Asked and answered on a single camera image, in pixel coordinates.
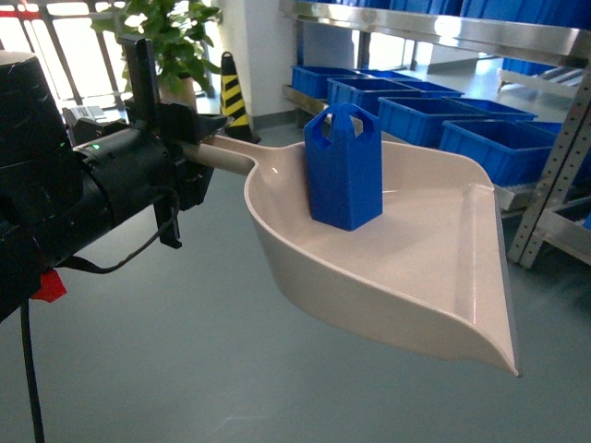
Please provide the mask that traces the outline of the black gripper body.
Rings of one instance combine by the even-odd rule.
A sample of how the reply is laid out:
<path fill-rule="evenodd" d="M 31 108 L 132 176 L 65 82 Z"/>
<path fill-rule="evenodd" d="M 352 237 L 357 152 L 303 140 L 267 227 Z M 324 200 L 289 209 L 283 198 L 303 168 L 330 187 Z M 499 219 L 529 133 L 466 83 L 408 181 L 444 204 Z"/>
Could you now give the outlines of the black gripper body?
<path fill-rule="evenodd" d="M 74 155 L 82 194 L 78 212 L 140 212 L 160 198 L 178 196 L 179 143 L 197 143 L 197 111 L 176 102 L 157 104 L 151 132 L 121 120 L 98 122 L 80 117 L 73 125 Z"/>

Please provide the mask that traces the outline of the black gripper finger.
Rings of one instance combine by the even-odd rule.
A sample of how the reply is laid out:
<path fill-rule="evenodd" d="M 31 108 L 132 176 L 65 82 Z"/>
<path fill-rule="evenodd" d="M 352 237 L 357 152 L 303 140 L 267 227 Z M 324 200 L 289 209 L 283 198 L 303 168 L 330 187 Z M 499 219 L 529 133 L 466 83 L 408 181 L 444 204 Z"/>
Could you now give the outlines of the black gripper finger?
<path fill-rule="evenodd" d="M 232 116 L 224 114 L 198 114 L 196 116 L 197 141 L 222 133 L 234 120 Z"/>
<path fill-rule="evenodd" d="M 203 203 L 213 172 L 213 167 L 187 160 L 181 161 L 179 172 L 181 210 L 189 210 Z"/>

